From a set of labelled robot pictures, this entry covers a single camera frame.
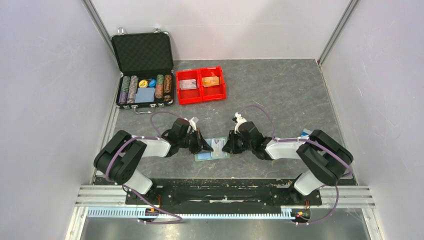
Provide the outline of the red bin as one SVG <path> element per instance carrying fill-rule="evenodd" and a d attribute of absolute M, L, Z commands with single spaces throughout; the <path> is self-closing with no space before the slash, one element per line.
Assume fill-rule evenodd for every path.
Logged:
<path fill-rule="evenodd" d="M 225 100 L 227 97 L 226 83 L 220 66 L 198 69 L 201 97 L 203 102 Z"/>
<path fill-rule="evenodd" d="M 191 105 L 202 102 L 197 69 L 177 71 L 176 86 L 180 105 Z"/>

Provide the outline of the blue playing card deck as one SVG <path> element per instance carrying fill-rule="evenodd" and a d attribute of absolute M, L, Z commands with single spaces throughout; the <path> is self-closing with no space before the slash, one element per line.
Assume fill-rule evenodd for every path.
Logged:
<path fill-rule="evenodd" d="M 155 100 L 156 89 L 153 87 L 139 87 L 135 95 L 135 103 L 150 103 Z"/>

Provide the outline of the right red bin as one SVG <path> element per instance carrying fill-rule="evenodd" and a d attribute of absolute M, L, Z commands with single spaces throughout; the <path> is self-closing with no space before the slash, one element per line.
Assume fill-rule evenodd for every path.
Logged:
<path fill-rule="evenodd" d="M 226 83 L 220 66 L 198 69 L 201 97 L 203 102 L 225 100 L 227 97 Z"/>

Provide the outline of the aluminium frame rail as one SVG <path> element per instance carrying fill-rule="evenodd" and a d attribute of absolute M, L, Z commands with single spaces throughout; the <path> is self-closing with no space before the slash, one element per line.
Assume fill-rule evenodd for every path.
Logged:
<path fill-rule="evenodd" d="M 126 194 L 117 185 L 83 185 L 80 187 L 75 207 L 88 217 L 103 218 L 137 218 L 137 219 L 171 219 L 172 216 L 164 213 L 152 213 L 152 207 L 141 203 L 139 205 L 126 204 Z M 169 212 L 189 219 L 267 219 L 293 220 L 296 213 L 305 209 L 331 210 L 338 209 L 374 209 L 375 201 L 367 186 L 339 186 L 324 187 L 313 194 L 317 203 L 303 205 L 272 205 L 263 200 L 252 202 L 242 200 L 189 200 L 171 206 Z"/>

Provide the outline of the blue green card stack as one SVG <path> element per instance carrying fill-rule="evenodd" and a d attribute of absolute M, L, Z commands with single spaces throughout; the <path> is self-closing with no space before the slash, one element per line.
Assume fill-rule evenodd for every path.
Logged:
<path fill-rule="evenodd" d="M 312 131 L 311 131 L 311 130 L 304 128 L 304 129 L 303 129 L 303 131 L 302 131 L 302 133 L 300 134 L 300 137 L 301 137 L 301 138 L 303 138 L 303 137 L 307 137 L 307 136 L 309 136 L 311 133 L 312 133 Z"/>

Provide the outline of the yellow dealer chip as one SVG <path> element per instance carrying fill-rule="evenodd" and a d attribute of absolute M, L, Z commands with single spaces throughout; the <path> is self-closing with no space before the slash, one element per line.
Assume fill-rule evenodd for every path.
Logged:
<path fill-rule="evenodd" d="M 149 81 L 147 79 L 142 79 L 139 83 L 138 83 L 138 87 L 139 88 L 147 88 L 149 85 Z"/>

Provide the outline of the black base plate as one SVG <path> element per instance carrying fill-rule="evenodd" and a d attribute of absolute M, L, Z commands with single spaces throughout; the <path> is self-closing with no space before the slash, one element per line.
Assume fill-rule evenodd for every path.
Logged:
<path fill-rule="evenodd" d="M 144 197 L 174 214 L 277 214 L 281 206 L 321 206 L 321 194 L 294 191 L 285 178 L 154 178 Z"/>

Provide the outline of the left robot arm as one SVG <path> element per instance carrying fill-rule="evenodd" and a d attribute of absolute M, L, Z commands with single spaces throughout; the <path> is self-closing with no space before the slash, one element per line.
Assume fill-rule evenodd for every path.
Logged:
<path fill-rule="evenodd" d="M 213 151 L 196 126 L 195 118 L 177 118 L 170 129 L 155 137 L 133 136 L 120 130 L 96 155 L 93 166 L 107 181 L 128 187 L 145 204 L 151 204 L 157 198 L 157 190 L 153 181 L 138 171 L 140 160 L 168 158 L 180 149 L 188 149 L 193 155 Z"/>

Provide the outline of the white gold VIP card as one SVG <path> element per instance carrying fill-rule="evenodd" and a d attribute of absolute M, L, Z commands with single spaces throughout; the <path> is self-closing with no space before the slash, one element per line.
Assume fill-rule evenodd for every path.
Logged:
<path fill-rule="evenodd" d="M 210 146 L 212 147 L 211 157 L 216 159 L 225 159 L 228 157 L 228 153 L 223 151 L 227 139 L 224 137 L 213 138 Z"/>

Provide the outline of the black poker chip case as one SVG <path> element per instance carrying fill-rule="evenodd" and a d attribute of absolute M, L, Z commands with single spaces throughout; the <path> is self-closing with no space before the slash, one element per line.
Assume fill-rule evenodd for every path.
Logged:
<path fill-rule="evenodd" d="M 150 114 L 157 107 L 174 105 L 177 87 L 170 34 L 159 28 L 127 33 L 120 27 L 110 39 L 120 71 L 115 107 Z M 141 80 L 148 80 L 147 88 L 155 88 L 154 102 L 135 103 Z"/>

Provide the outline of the orange card in bin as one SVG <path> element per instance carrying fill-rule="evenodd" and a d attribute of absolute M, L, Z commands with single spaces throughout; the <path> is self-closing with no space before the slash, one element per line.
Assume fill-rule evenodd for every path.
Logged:
<path fill-rule="evenodd" d="M 220 85 L 220 78 L 218 76 L 207 76 L 202 78 L 202 84 L 206 87 L 214 87 Z"/>

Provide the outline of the green card holder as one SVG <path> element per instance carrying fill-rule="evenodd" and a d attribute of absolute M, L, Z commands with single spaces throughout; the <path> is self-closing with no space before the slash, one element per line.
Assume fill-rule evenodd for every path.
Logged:
<path fill-rule="evenodd" d="M 206 138 L 205 140 L 207 141 L 208 144 L 211 144 L 211 140 L 214 138 Z M 208 160 L 220 160 L 220 159 L 228 159 L 230 157 L 230 154 L 228 154 L 227 158 L 213 158 L 211 157 L 211 152 L 203 152 L 203 153 L 197 153 L 194 155 L 194 160 L 196 162 L 201 162 L 201 161 L 208 161 Z"/>

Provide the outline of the white card in bin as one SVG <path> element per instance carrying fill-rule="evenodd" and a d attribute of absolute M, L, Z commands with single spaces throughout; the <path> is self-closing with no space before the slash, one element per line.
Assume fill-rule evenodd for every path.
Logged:
<path fill-rule="evenodd" d="M 196 79 L 183 79 L 179 81 L 179 88 L 181 90 L 194 90 L 198 88 Z"/>

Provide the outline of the left red bin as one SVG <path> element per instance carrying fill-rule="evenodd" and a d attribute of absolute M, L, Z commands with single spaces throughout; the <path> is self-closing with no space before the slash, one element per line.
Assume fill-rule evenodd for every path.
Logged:
<path fill-rule="evenodd" d="M 177 71 L 176 86 L 180 105 L 191 105 L 202 102 L 197 69 Z"/>

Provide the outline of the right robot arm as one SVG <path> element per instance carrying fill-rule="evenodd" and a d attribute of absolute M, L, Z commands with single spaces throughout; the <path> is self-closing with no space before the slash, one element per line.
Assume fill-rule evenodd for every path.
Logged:
<path fill-rule="evenodd" d="M 307 171 L 291 184 L 289 199 L 302 204 L 323 186 L 334 187 L 352 173 L 353 155 L 320 129 L 297 138 L 263 136 L 251 121 L 238 123 L 221 149 L 229 154 L 251 151 L 260 160 L 300 159 Z"/>

